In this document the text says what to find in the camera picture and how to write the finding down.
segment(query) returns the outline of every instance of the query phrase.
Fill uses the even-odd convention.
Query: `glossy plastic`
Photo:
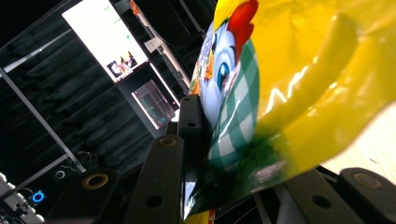
[[[386,0],[219,0],[214,35],[206,37],[191,83],[213,128],[207,166],[191,198],[199,204],[195,211],[220,205],[208,199],[216,192],[227,194],[227,203],[317,166],[345,149],[393,102],[395,11],[396,1]],[[224,24],[231,26],[235,14],[242,25],[227,28],[236,60],[224,79],[213,72],[219,54],[208,46],[219,46],[215,36]],[[246,81],[240,77],[251,83],[241,86]],[[220,91],[209,90],[213,78]],[[250,106],[241,106],[241,92]],[[224,160],[231,153],[223,136],[234,132],[233,119],[244,111],[249,114],[236,122],[252,121],[238,129],[243,145],[236,147],[239,138],[230,134],[235,153]],[[228,181],[226,191],[215,189],[222,179]]]

